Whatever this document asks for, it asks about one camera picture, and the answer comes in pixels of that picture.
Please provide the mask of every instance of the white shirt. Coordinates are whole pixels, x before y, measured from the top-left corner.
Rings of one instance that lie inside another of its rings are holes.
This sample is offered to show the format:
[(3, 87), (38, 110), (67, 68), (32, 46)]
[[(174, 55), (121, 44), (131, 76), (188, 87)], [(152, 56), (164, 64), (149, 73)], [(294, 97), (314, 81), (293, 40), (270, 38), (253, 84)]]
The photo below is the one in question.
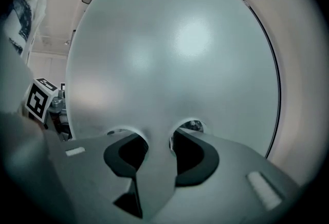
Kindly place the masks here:
[(25, 63), (46, 5), (46, 0), (12, 0), (7, 13), (0, 18), (1, 31)]

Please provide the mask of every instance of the white curved wall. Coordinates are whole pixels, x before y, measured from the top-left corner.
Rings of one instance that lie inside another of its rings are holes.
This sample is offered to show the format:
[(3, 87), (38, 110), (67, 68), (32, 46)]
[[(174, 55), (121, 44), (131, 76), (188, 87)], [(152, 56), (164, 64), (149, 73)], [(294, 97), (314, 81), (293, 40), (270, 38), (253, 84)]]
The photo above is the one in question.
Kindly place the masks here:
[(313, 0), (248, 2), (270, 36), (281, 75), (281, 117), (269, 159), (304, 184), (314, 177), (328, 142), (326, 28)]

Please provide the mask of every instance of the frosted acrylic panel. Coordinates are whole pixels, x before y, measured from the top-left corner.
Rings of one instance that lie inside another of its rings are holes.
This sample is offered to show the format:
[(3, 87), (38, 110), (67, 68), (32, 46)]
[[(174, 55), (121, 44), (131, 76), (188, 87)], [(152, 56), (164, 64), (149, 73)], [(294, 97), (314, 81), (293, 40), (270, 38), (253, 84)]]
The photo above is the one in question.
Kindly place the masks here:
[(199, 119), (265, 155), (278, 111), (273, 57), (242, 0), (93, 0), (66, 89), (77, 139), (115, 127), (169, 138)]

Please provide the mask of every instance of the wall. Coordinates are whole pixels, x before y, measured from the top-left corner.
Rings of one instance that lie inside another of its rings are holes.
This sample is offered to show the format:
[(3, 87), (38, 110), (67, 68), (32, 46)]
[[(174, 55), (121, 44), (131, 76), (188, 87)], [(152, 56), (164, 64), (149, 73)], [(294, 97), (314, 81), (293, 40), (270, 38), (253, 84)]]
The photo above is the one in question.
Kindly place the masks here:
[(282, 109), (269, 159), (298, 184), (315, 176), (328, 145), (327, 28), (313, 0), (248, 0), (273, 43)]
[(28, 66), (34, 78), (45, 78), (59, 87), (61, 82), (65, 82), (66, 62), (66, 56), (31, 52)]

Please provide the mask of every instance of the black rubber pad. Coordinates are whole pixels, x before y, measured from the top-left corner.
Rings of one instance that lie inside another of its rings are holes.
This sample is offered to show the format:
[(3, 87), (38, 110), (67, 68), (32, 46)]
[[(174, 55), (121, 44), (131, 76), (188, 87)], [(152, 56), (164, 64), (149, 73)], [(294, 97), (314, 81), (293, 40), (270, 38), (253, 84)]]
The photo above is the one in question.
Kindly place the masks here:
[(143, 214), (137, 191), (136, 172), (148, 149), (148, 144), (141, 136), (132, 134), (113, 143), (104, 152), (105, 163), (117, 176), (133, 180), (129, 191), (119, 197), (114, 205), (139, 218), (142, 218)]
[(174, 133), (173, 150), (177, 157), (176, 186), (203, 183), (215, 172), (220, 162), (213, 146), (181, 129)]

